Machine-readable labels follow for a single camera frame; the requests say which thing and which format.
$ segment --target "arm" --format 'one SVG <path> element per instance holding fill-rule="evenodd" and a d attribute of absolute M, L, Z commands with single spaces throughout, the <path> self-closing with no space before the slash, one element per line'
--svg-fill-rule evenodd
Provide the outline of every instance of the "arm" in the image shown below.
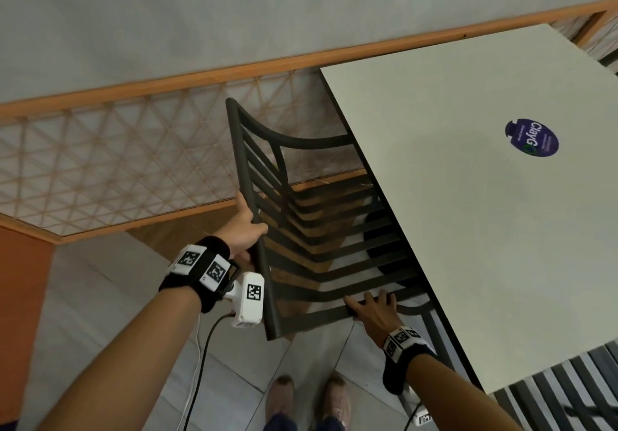
<path fill-rule="evenodd" d="M 240 193 L 236 205 L 239 212 L 214 235 L 228 244 L 231 257 L 246 257 L 267 225 L 251 224 Z M 191 288 L 162 290 L 80 374 L 38 430 L 142 429 L 200 310 Z"/>
<path fill-rule="evenodd" d="M 397 314 L 395 295 L 390 295 L 387 304 L 383 289 L 378 302 L 369 293 L 365 293 L 365 305 L 349 296 L 344 300 L 356 312 L 378 348 L 384 346 L 390 332 L 404 325 Z M 521 431 L 491 398 L 428 354 L 420 354 L 410 362 L 406 381 L 442 431 Z"/>

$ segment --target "pants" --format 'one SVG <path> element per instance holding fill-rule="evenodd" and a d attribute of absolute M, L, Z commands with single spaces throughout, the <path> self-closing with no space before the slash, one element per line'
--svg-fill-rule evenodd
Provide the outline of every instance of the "pants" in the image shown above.
<path fill-rule="evenodd" d="M 264 431 L 296 431 L 296 423 L 283 413 L 277 413 L 264 427 Z M 318 424 L 316 431 L 345 431 L 341 422 L 334 416 L 329 416 Z"/>

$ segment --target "shoe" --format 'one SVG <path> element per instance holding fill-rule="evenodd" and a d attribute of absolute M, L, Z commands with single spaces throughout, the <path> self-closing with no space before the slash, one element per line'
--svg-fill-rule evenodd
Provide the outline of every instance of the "shoe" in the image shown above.
<path fill-rule="evenodd" d="M 281 376 L 268 391 L 266 405 L 267 423 L 278 413 L 290 416 L 293 409 L 294 382 L 290 376 Z"/>
<path fill-rule="evenodd" d="M 351 401 L 345 381 L 339 375 L 332 376 L 328 381 L 324 394 L 323 411 L 322 420 L 334 416 L 347 430 L 351 417 Z"/>

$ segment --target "orange wall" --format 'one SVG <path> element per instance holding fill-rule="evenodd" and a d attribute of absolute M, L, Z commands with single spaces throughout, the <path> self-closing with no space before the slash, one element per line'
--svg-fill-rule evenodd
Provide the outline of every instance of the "orange wall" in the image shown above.
<path fill-rule="evenodd" d="M 0 425 L 19 419 L 54 245 L 0 228 Z"/>

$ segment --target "table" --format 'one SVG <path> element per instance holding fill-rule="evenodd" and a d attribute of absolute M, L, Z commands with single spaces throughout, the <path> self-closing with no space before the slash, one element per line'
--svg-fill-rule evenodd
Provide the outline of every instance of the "table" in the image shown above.
<path fill-rule="evenodd" d="M 546 25 L 321 72 L 477 385 L 618 336 L 618 78 Z"/>

